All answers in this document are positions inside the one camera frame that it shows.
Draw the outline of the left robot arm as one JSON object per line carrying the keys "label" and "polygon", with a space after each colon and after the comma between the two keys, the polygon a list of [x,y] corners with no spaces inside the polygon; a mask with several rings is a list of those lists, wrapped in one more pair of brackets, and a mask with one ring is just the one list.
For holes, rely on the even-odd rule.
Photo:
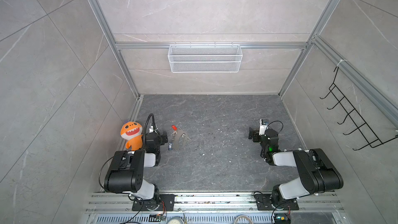
{"label": "left robot arm", "polygon": [[168,142],[167,133],[152,132],[145,135],[145,149],[116,151],[109,159],[110,166],[104,179],[98,182],[103,190],[114,194],[127,194],[144,203],[159,204],[159,189],[144,180],[144,168],[157,167],[161,160],[160,146]]}

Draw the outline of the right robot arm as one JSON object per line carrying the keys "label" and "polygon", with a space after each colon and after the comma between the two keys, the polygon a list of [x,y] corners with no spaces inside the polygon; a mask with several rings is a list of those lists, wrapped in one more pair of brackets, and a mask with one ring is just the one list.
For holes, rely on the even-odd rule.
{"label": "right robot arm", "polygon": [[279,133],[271,128],[249,128],[248,138],[261,145],[260,156],[274,167],[293,167],[298,178],[273,187],[270,201],[274,208],[287,207],[300,197],[341,189],[343,178],[322,149],[279,149]]}

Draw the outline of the orange shark plush toy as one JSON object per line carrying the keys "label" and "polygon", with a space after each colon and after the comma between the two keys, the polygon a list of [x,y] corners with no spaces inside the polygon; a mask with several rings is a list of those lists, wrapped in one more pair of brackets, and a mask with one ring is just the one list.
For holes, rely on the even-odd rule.
{"label": "orange shark plush toy", "polygon": [[125,148],[127,150],[136,151],[143,147],[143,127],[137,122],[127,122],[123,125],[120,131],[123,139],[127,140]]}

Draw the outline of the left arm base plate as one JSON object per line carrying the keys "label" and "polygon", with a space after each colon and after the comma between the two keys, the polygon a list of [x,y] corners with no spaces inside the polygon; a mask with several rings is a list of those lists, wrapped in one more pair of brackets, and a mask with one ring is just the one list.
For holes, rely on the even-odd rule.
{"label": "left arm base plate", "polygon": [[151,200],[139,200],[135,198],[133,201],[132,211],[172,211],[175,205],[175,195],[161,194],[155,196]]}

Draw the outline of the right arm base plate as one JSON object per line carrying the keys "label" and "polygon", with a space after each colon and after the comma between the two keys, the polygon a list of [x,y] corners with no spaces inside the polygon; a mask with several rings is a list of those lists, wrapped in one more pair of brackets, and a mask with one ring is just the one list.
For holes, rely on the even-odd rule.
{"label": "right arm base plate", "polygon": [[296,199],[292,200],[282,200],[280,203],[272,202],[271,194],[258,194],[254,193],[253,197],[255,198],[257,209],[259,211],[298,211],[299,206]]}

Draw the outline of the aluminium rail frame front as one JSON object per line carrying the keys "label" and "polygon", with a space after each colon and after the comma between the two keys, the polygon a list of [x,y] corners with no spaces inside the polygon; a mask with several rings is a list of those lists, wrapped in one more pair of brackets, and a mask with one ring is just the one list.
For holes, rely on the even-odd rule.
{"label": "aluminium rail frame front", "polygon": [[296,199],[298,211],[259,211],[250,192],[162,192],[175,195],[172,211],[132,211],[126,195],[92,194],[81,224],[349,224],[336,193]]}

